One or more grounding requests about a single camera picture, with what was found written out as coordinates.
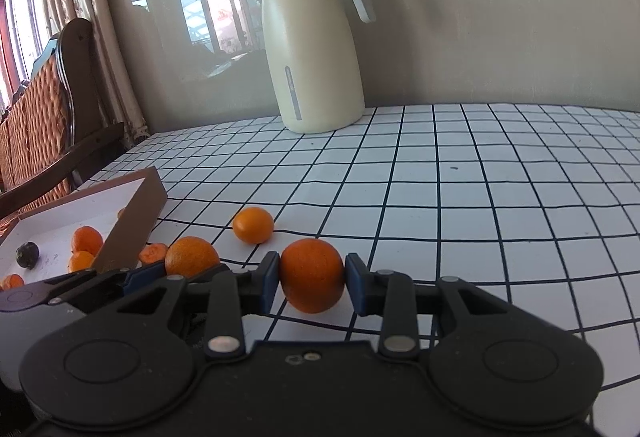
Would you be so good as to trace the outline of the small orange kumquat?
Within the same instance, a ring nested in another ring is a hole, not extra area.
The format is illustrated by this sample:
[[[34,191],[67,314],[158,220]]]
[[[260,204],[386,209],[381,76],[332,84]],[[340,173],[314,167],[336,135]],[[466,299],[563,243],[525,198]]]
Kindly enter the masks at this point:
[[[90,269],[93,265],[93,261],[94,256],[87,251],[73,252],[70,260],[68,261],[68,271],[78,272]]]

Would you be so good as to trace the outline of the small orange tangerine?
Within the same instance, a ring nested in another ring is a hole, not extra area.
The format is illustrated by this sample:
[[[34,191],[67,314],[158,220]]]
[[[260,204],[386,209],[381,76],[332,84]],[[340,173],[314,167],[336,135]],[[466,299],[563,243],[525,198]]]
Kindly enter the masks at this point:
[[[274,220],[270,213],[257,206],[242,209],[232,220],[235,237],[247,244],[262,244],[273,234]]]

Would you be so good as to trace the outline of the white grid tablecloth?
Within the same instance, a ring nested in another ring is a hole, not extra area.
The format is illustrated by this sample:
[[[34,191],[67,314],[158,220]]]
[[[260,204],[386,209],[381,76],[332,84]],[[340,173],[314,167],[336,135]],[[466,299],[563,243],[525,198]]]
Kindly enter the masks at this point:
[[[370,269],[457,275],[593,346],[591,422],[639,430],[639,116],[543,105],[373,108],[317,135],[275,116],[160,133],[94,175],[153,166],[168,202],[155,242],[196,235],[233,269],[318,238]],[[232,220],[257,206],[262,244]]]

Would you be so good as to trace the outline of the large orange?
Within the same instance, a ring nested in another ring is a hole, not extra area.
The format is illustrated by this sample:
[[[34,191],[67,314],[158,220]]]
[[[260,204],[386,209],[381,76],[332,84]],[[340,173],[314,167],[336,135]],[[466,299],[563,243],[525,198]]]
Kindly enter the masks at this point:
[[[313,238],[289,244],[280,256],[280,282],[288,302],[302,313],[323,313],[342,297],[344,265],[330,243]]]
[[[168,247],[165,255],[166,275],[194,278],[220,264],[216,249],[198,237],[182,237]]]

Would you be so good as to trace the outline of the beige patterned curtain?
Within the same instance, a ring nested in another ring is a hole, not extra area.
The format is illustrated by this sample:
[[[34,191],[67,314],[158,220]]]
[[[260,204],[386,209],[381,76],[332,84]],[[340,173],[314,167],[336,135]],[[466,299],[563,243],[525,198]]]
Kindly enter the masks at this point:
[[[102,116],[122,122],[126,147],[149,137],[149,127],[134,96],[130,77],[117,41],[107,0],[43,0],[47,27],[58,33],[67,23],[82,18],[92,25],[94,59],[98,66],[99,101]]]

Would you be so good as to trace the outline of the wrinkled tangerine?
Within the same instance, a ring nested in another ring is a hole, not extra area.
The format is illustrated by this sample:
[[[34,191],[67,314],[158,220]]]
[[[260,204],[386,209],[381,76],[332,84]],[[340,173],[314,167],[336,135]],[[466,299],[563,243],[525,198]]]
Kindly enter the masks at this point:
[[[25,281],[20,275],[7,275],[0,280],[0,287],[2,291],[9,291],[16,287],[24,287]]]

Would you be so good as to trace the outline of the wooden sofa orange cushions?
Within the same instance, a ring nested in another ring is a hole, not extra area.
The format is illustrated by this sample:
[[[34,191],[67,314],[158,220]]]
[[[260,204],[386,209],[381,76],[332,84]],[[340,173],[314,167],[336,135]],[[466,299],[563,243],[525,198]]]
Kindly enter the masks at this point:
[[[124,138],[101,111],[93,27],[76,18],[1,119],[1,227],[68,196]]]

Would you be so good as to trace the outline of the cut orange carrot piece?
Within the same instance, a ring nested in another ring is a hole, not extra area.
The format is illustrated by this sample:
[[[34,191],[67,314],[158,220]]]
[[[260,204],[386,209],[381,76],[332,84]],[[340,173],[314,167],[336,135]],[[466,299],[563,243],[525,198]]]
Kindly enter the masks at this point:
[[[168,246],[164,243],[147,244],[139,253],[139,261],[143,266],[163,263],[168,251]]]

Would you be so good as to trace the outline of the dark passion fruit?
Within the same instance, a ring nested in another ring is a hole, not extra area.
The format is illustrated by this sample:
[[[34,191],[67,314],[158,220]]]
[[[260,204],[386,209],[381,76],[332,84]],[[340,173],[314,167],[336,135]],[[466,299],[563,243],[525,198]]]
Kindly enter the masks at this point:
[[[26,242],[15,252],[16,264],[25,269],[34,268],[40,257],[39,247],[35,242]]]

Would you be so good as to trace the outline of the cream thermos jug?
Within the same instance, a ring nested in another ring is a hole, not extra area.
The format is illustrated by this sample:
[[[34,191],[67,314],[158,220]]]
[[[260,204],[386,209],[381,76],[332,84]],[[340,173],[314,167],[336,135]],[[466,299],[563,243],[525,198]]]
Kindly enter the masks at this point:
[[[371,0],[352,0],[360,20]],[[352,30],[340,0],[262,0],[262,28],[283,124],[298,134],[340,130],[364,111]]]

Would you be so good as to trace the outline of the white tray brown rim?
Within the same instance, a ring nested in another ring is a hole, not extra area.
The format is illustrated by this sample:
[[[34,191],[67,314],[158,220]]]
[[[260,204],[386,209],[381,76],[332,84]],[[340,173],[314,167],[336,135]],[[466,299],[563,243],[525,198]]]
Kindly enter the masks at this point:
[[[12,219],[1,237],[1,275],[20,275],[37,282],[68,272],[70,241],[81,226],[91,226],[103,237],[93,267],[98,272],[137,267],[139,253],[151,235],[167,201],[156,168],[118,177]],[[15,252],[35,242],[40,257],[32,269],[16,264]]]

